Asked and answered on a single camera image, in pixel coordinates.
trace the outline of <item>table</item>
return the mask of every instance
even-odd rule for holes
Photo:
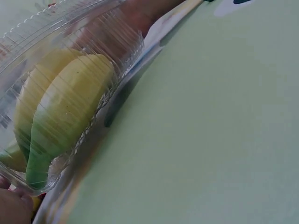
[[[37,223],[298,223],[298,7],[200,6]]]

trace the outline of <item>yellow banana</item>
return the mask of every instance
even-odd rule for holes
[[[26,160],[29,157],[32,119],[37,105],[59,72],[80,55],[74,49],[56,49],[44,57],[27,78],[14,113],[15,137]]]
[[[105,56],[80,56],[48,87],[31,130],[26,180],[33,188],[44,188],[51,161],[76,144],[94,116],[113,73]]]
[[[20,147],[14,139],[6,148],[0,152],[0,162],[18,172],[25,173],[26,171],[26,160],[25,156],[20,150]]]

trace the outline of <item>light green surface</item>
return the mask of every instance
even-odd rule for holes
[[[145,72],[69,224],[299,222],[299,1],[220,2]]]

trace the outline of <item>clear plastic clamshell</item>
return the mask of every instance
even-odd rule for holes
[[[0,39],[0,174],[54,187],[143,48],[122,0],[64,0]]]

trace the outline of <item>finger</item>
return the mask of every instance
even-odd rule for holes
[[[1,189],[9,189],[10,187],[10,182],[3,177],[0,177],[0,188]]]
[[[29,195],[27,195],[22,189],[16,188],[14,193],[20,197],[20,199],[24,202],[27,209],[30,211],[33,210],[33,199]]]
[[[33,199],[29,195],[23,195],[21,200],[24,202],[25,206],[30,210],[33,211]]]

